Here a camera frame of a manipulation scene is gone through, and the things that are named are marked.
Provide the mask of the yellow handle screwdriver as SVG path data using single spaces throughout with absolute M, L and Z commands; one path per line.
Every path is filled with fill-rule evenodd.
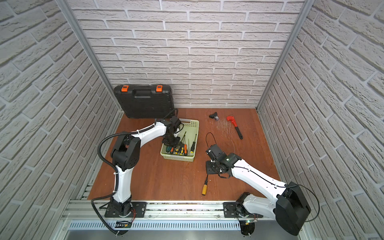
M 209 175 L 207 175 L 206 178 L 205 178 L 205 182 L 204 182 L 204 185 L 203 185 L 203 188 L 202 188 L 202 196 L 205 196 L 207 194 L 207 190 L 208 190 L 208 177 L 209 177 Z

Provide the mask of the black yellow dotted screwdriver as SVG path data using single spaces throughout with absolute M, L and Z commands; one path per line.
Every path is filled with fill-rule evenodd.
M 182 143 L 182 141 L 185 140 L 185 136 L 186 136 L 186 133 L 184 133 L 184 135 L 183 135 L 181 141 L 180 141 L 179 144 L 178 144 L 179 146 L 177 147 L 177 151 L 175 152 L 175 154 L 177 154 L 177 155 L 179 155 L 179 153 L 180 153 L 181 143 Z

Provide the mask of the orange handle screwdriver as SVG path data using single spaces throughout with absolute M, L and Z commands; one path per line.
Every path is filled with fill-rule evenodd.
M 188 155 L 188 146 L 187 146 L 187 141 L 184 140 L 184 150 L 183 150 L 183 155 L 187 156 Z

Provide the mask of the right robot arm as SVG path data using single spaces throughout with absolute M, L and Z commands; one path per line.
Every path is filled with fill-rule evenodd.
M 287 233 L 297 236 L 304 223 L 308 222 L 311 207 L 302 191 L 304 186 L 275 180 L 253 168 L 240 156 L 222 151 L 207 150 L 210 161 L 206 162 L 208 175 L 228 174 L 247 183 L 263 197 L 244 192 L 234 203 L 225 203 L 225 212 L 231 218 L 239 218 L 243 234 L 252 234 L 254 227 L 248 227 L 247 218 L 274 219 Z

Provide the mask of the black yellow small screwdriver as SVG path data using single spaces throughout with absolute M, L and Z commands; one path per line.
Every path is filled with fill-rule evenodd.
M 184 143 L 184 141 L 182 141 L 182 143 L 181 143 L 181 148 L 180 148 L 180 153 L 179 153 L 179 155 L 180 156 L 183 156 L 184 154 L 185 154 L 185 143 Z

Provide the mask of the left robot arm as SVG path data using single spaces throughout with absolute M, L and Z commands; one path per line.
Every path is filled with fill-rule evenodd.
M 113 192 L 107 196 L 91 200 L 91 205 L 100 219 L 103 217 L 96 208 L 94 201 L 106 198 L 110 199 L 107 203 L 106 215 L 115 214 L 124 218 L 132 213 L 133 217 L 136 216 L 136 210 L 132 205 L 131 180 L 133 169 L 140 159 L 141 147 L 158 137 L 163 137 L 164 145 L 174 147 L 180 141 L 180 138 L 176 137 L 176 133 L 181 124 L 181 120 L 173 116 L 170 120 L 155 121 L 152 125 L 141 130 L 110 135 L 100 142 L 98 156 L 114 169 L 115 176 Z M 114 137 L 118 139 L 111 152 L 112 162 L 109 162 L 101 154 L 101 147 L 107 140 Z

